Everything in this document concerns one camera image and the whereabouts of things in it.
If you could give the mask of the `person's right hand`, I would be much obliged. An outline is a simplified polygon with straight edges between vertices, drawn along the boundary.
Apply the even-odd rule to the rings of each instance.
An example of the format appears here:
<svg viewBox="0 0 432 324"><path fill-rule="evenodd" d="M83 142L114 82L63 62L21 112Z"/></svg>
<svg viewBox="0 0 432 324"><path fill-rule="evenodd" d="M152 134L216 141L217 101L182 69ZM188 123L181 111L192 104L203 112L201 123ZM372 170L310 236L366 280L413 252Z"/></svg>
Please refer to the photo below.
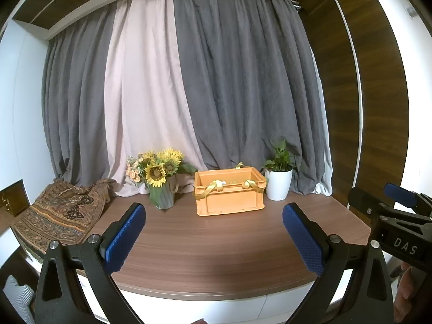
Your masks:
<svg viewBox="0 0 432 324"><path fill-rule="evenodd" d="M431 275L421 281L413 277L414 267L402 262L403 275L395 296L394 323L431 323Z"/></svg>

